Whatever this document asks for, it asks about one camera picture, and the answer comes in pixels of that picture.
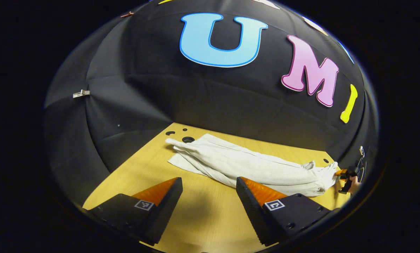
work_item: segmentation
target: letter m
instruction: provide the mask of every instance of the letter m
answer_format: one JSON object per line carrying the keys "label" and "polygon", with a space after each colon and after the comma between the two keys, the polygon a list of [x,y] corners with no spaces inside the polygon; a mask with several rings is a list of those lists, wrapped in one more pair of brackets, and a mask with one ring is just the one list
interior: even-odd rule
{"label": "letter m", "polygon": [[323,88],[316,95],[316,99],[321,104],[332,107],[338,73],[337,65],[331,59],[326,58],[321,66],[318,66],[310,45],[293,35],[288,35],[287,39],[293,43],[293,62],[289,74],[282,76],[282,84],[291,90],[303,91],[305,85],[302,78],[305,72],[308,94],[313,95],[324,82]]}

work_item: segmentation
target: orange clip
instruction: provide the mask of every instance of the orange clip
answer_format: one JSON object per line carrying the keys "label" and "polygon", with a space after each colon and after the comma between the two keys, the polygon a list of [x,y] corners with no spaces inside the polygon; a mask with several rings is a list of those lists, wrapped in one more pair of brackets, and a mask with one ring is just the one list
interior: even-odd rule
{"label": "orange clip", "polygon": [[122,15],[120,18],[125,18],[132,15],[133,15],[133,12],[129,11],[128,14]]}

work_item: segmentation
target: letter u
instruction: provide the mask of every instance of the letter u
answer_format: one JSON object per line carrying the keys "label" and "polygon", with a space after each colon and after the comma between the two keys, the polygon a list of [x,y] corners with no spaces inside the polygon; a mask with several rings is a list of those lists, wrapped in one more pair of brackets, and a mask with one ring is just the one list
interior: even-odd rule
{"label": "letter u", "polygon": [[262,29],[268,25],[250,18],[235,17],[241,24],[241,38],[237,48],[222,50],[210,44],[213,25],[222,20],[216,13],[193,13],[181,18],[185,22],[180,37],[180,51],[193,62],[215,67],[239,67],[252,62],[259,52]]}

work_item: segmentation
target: wooden table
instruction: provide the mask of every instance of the wooden table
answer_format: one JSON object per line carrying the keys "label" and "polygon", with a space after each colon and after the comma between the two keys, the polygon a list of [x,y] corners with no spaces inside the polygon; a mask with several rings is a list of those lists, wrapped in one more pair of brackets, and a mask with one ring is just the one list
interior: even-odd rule
{"label": "wooden table", "polygon": [[[175,134],[167,136],[168,131],[175,131]],[[180,176],[183,193],[160,242],[154,248],[168,253],[248,253],[265,249],[234,188],[168,163],[175,151],[165,143],[167,138],[181,141],[183,137],[191,136],[197,140],[205,133],[290,162],[303,164],[315,160],[318,167],[328,165],[323,159],[333,162],[324,151],[256,141],[173,123],[110,174],[91,193],[83,208],[89,210],[116,194],[133,195]],[[349,194],[338,193],[342,184],[337,182],[326,193],[312,199],[330,210],[341,207],[350,197]]]}

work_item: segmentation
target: white cloth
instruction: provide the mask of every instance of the white cloth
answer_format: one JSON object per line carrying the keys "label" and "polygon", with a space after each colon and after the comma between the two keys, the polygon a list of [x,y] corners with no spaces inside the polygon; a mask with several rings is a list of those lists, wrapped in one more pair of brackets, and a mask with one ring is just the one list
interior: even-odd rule
{"label": "white cloth", "polygon": [[253,152],[210,134],[192,143],[171,138],[166,143],[174,145],[177,152],[169,163],[231,187],[236,187],[237,177],[243,176],[286,195],[301,193],[314,197],[336,182],[337,162],[326,167],[316,167],[314,161],[300,165]]}

